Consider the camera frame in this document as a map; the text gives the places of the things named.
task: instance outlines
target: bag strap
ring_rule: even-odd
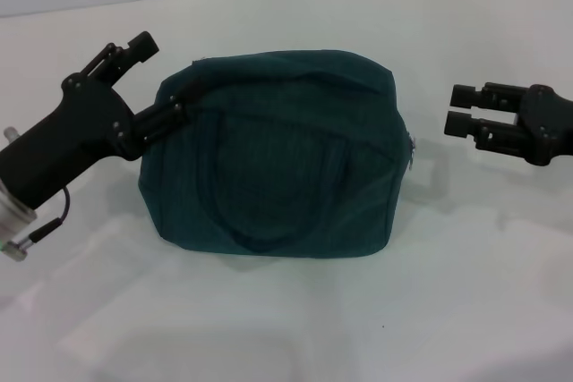
[[[239,232],[221,214],[216,200],[218,131],[221,113],[203,111],[199,114],[197,163],[197,192],[203,210],[234,242],[254,253],[266,253],[283,248],[312,234],[319,228],[332,208],[337,190],[342,183],[348,144],[346,140],[331,138],[321,162],[321,178],[314,192],[312,210],[293,233],[275,239],[255,238]]]

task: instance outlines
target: bag handle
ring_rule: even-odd
[[[254,253],[265,253],[283,248],[290,243],[299,241],[314,232],[321,226],[330,212],[336,197],[339,185],[344,176],[344,167],[348,158],[348,144],[346,140],[331,138],[330,144],[325,148],[321,162],[321,178],[314,193],[313,207],[303,222],[293,233],[280,236],[276,239],[265,240],[255,238],[239,232],[231,226],[221,214],[216,202],[216,176],[218,131],[221,113],[217,111],[203,111],[197,122],[198,139],[197,163],[197,194],[203,210],[213,223],[238,245]]]

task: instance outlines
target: teal bag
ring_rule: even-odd
[[[150,147],[139,181],[159,234],[187,250],[341,258],[386,246],[412,154],[392,73],[359,55],[210,58],[190,122]]]

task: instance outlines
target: dark green bag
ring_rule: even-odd
[[[141,164],[164,239],[314,258],[386,245],[412,150],[390,71],[339,51],[211,58],[164,81],[156,103],[198,78],[215,89]]]

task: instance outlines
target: white table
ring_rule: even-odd
[[[73,183],[61,230],[0,262],[0,379],[571,379],[573,159],[534,168],[442,135],[456,83],[571,98],[571,0],[151,0],[1,20],[0,124],[30,128],[68,73],[142,30],[162,51],[116,86],[136,111],[204,56],[338,48],[389,67],[419,144],[391,242],[331,261],[179,250],[138,165],[106,160]]]

